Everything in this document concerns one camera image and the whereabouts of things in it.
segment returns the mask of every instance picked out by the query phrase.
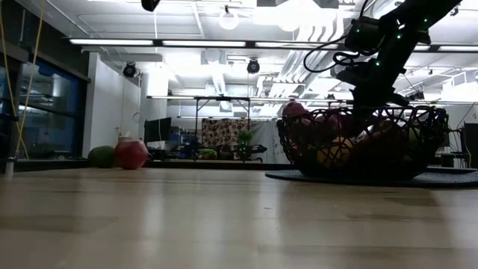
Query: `wooden floor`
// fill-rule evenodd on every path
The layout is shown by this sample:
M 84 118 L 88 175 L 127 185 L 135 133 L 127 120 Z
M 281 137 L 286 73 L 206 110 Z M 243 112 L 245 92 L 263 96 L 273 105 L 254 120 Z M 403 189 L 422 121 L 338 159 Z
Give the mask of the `wooden floor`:
M 478 191 L 259 171 L 57 170 L 0 183 L 1 269 L 478 268 Z

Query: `dark mat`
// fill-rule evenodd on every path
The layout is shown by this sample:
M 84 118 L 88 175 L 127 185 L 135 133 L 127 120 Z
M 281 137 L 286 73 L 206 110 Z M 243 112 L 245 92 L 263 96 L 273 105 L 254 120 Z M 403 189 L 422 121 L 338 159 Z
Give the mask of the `dark mat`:
M 466 174 L 451 173 L 423 173 L 413 180 L 382 181 L 357 180 L 357 179 L 327 179 L 304 176 L 298 170 L 283 170 L 266 172 L 266 176 L 273 179 L 284 179 L 300 182 L 316 182 L 342 185 L 366 185 L 385 187 L 407 187 L 407 188 L 478 188 L 478 172 Z

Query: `black metal basket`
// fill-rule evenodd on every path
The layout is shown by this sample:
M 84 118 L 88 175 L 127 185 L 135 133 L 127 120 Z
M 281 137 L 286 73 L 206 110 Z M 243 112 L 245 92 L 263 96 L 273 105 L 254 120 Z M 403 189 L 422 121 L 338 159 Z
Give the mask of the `black metal basket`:
M 444 142 L 444 109 L 318 109 L 277 122 L 289 161 L 307 176 L 413 179 Z

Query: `green melon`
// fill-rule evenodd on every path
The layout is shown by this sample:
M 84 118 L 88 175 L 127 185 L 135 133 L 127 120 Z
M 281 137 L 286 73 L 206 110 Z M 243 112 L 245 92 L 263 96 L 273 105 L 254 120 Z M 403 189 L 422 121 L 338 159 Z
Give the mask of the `green melon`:
M 114 148 L 111 146 L 98 146 L 88 154 L 91 166 L 98 168 L 112 168 L 114 166 Z

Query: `glass wall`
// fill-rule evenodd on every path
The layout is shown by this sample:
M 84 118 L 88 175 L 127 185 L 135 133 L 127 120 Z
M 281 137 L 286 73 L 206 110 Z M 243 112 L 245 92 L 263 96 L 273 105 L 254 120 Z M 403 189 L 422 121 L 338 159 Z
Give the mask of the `glass wall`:
M 8 67 L 10 70 L 12 94 L 15 96 L 16 81 L 21 63 L 12 58 L 8 58 Z M 0 117 L 0 158 L 6 158 L 9 156 L 10 137 L 13 132 L 14 123 L 3 117 L 3 115 L 13 115 L 10 104 L 10 92 L 7 84 L 7 70 L 5 69 L 4 61 L 0 61 L 0 113 L 2 113 L 2 117 Z
M 81 155 L 84 98 L 81 82 L 45 63 L 23 65 L 19 115 L 22 118 L 33 73 L 23 140 L 31 159 Z M 26 157 L 21 149 L 19 158 Z

